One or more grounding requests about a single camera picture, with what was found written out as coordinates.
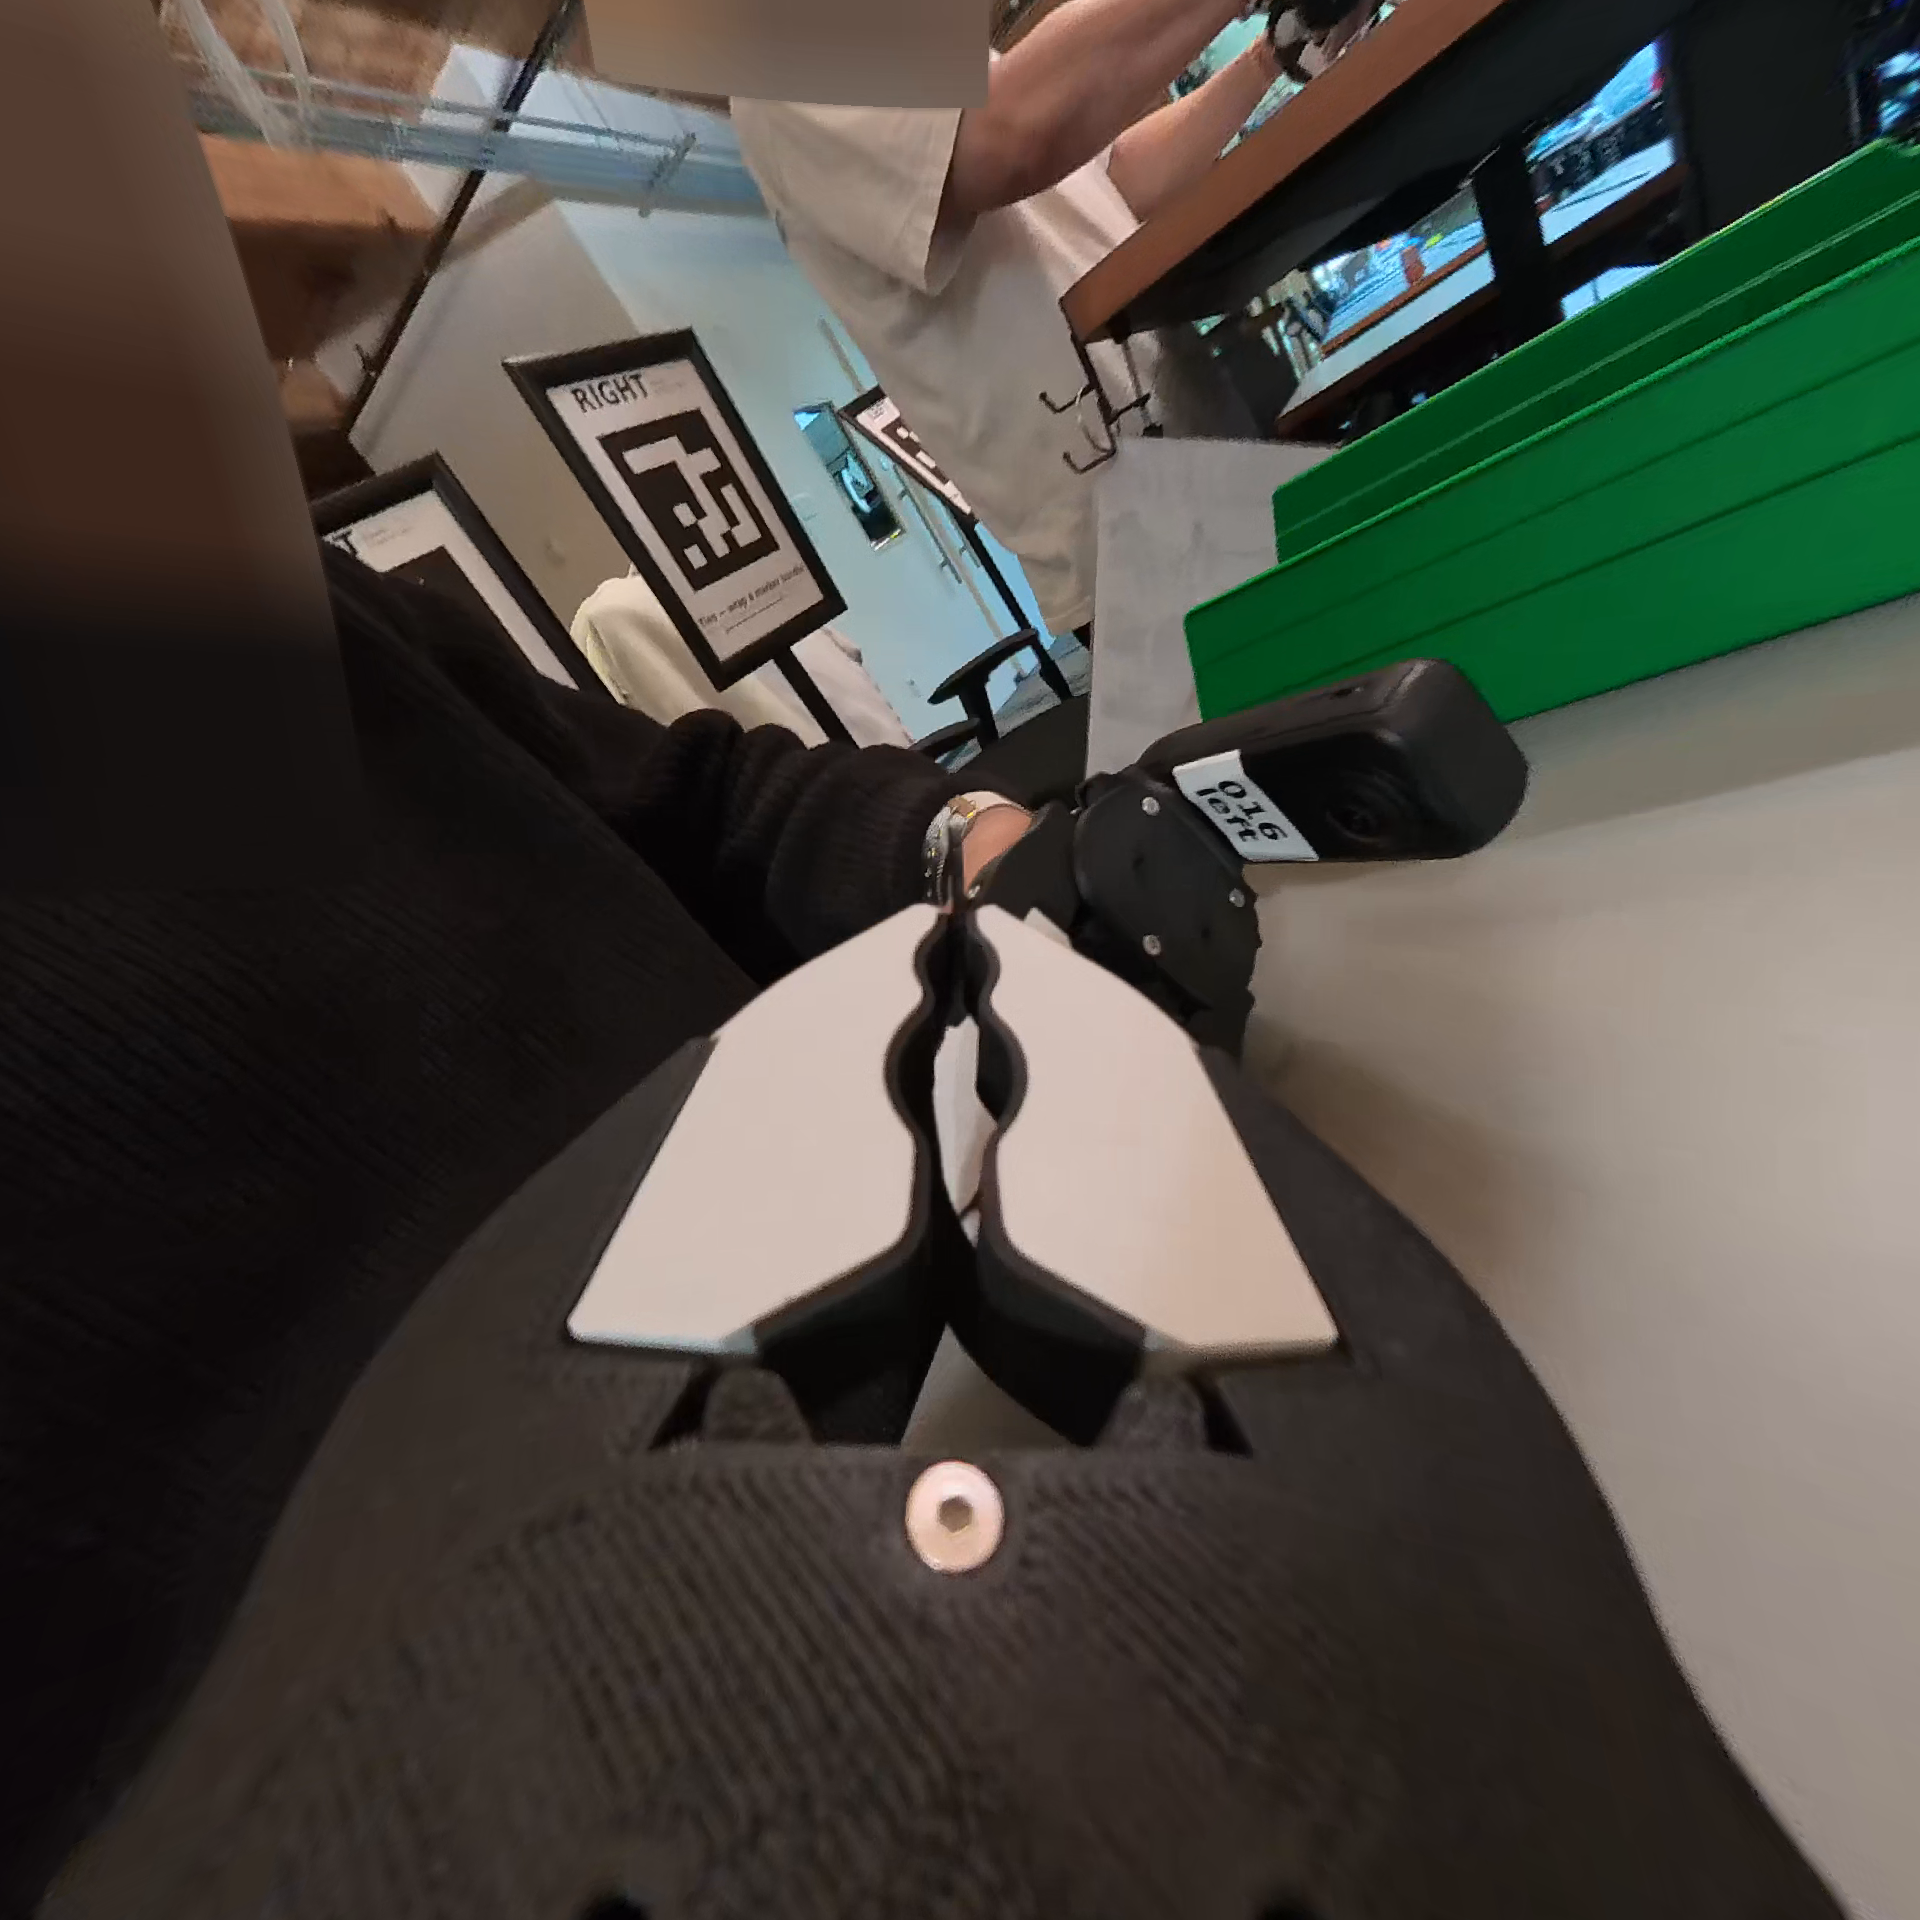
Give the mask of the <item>person's black sweater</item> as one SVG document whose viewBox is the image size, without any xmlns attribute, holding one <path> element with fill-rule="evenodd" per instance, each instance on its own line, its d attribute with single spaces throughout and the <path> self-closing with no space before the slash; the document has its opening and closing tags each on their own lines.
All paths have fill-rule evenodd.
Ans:
<svg viewBox="0 0 1920 1920">
<path fill-rule="evenodd" d="M 645 869 L 5 906 L 5 1917 L 420 1288 L 751 984 Z"/>
</svg>

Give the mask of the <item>small framed tag sign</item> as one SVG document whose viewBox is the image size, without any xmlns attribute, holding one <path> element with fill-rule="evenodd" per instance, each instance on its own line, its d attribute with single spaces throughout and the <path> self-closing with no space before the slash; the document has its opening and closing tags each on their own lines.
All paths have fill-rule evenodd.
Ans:
<svg viewBox="0 0 1920 1920">
<path fill-rule="evenodd" d="M 837 409 L 846 435 L 882 455 L 899 474 L 933 499 L 939 499 L 956 517 L 961 526 L 979 526 L 979 517 L 959 485 L 939 464 L 922 439 L 906 423 L 899 403 L 880 386 L 854 396 Z"/>
</svg>

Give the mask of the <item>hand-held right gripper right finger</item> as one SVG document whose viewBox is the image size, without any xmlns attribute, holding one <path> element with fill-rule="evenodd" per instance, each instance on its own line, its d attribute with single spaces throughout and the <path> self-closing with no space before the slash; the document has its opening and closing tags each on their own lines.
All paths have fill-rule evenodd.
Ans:
<svg viewBox="0 0 1920 1920">
<path fill-rule="evenodd" d="M 1324 1354 L 1336 1324 L 1188 1032 L 1046 933 L 973 917 L 984 1043 L 1018 1068 L 982 1220 L 1152 1370 Z"/>
</svg>

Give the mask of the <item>green plastic bin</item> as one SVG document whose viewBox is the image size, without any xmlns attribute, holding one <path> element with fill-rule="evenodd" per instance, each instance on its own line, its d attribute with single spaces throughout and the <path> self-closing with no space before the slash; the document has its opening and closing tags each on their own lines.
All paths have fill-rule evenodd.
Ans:
<svg viewBox="0 0 1920 1920">
<path fill-rule="evenodd" d="M 1919 157 L 1877 143 L 1273 496 L 1202 718 L 1449 661 L 1502 721 L 1919 588 Z"/>
</svg>

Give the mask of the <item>person's left forearm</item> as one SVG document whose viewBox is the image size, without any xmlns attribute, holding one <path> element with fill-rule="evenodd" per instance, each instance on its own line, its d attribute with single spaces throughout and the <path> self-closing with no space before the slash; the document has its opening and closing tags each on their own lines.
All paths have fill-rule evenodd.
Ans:
<svg viewBox="0 0 1920 1920">
<path fill-rule="evenodd" d="M 435 588 L 321 545 L 335 613 L 399 644 L 458 722 L 529 756 L 768 987 L 929 900 L 968 777 L 902 746 L 808 744 L 716 709 L 660 722 L 538 674 Z"/>
</svg>

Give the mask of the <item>large framed tag sign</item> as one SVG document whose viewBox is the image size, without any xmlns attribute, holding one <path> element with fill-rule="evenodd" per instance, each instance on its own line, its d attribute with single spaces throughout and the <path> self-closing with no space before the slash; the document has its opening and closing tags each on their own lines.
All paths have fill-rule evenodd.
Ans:
<svg viewBox="0 0 1920 1920">
<path fill-rule="evenodd" d="M 503 370 L 716 688 L 846 615 L 695 330 L 516 354 Z"/>
</svg>

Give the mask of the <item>cream cloth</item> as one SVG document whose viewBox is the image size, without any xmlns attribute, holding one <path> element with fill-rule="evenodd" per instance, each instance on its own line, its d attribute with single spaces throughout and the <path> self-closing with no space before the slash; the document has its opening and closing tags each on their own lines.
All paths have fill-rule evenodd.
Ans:
<svg viewBox="0 0 1920 1920">
<path fill-rule="evenodd" d="M 571 638 L 623 706 L 657 722 L 672 724 L 714 709 L 746 731 L 779 726 L 815 748 L 828 738 L 776 663 L 763 664 L 735 684 L 714 686 L 639 575 L 607 581 L 588 595 L 573 618 Z M 804 637 L 795 659 L 856 746 L 914 746 L 914 736 L 850 637 L 827 626 Z"/>
</svg>

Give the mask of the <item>black framed sign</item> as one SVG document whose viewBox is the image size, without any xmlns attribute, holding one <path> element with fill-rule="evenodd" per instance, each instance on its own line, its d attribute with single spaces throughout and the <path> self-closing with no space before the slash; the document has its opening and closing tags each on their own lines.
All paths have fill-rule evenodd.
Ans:
<svg viewBox="0 0 1920 1920">
<path fill-rule="evenodd" d="M 324 492 L 308 512 L 324 543 L 467 611 L 547 680 L 613 702 L 603 674 L 438 453 Z"/>
</svg>

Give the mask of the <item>silver wristwatch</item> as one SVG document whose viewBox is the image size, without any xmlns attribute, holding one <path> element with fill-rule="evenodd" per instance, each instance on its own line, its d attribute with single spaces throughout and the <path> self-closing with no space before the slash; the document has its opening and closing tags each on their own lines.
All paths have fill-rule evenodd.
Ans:
<svg viewBox="0 0 1920 1920">
<path fill-rule="evenodd" d="M 951 911 L 964 900 L 959 897 L 959 847 L 973 818 L 994 806 L 1018 806 L 1037 816 L 1028 806 L 984 789 L 948 797 L 948 803 L 933 816 L 922 847 L 924 900 L 930 906 Z"/>
</svg>

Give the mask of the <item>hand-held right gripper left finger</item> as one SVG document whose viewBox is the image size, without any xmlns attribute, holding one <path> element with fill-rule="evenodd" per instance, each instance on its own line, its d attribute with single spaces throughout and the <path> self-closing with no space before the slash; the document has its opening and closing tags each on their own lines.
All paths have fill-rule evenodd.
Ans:
<svg viewBox="0 0 1920 1920">
<path fill-rule="evenodd" d="M 588 1347 L 732 1361 L 891 1256 L 918 1144 L 891 1053 L 927 1006 L 948 917 L 911 906 L 723 1024 L 567 1319 Z"/>
</svg>

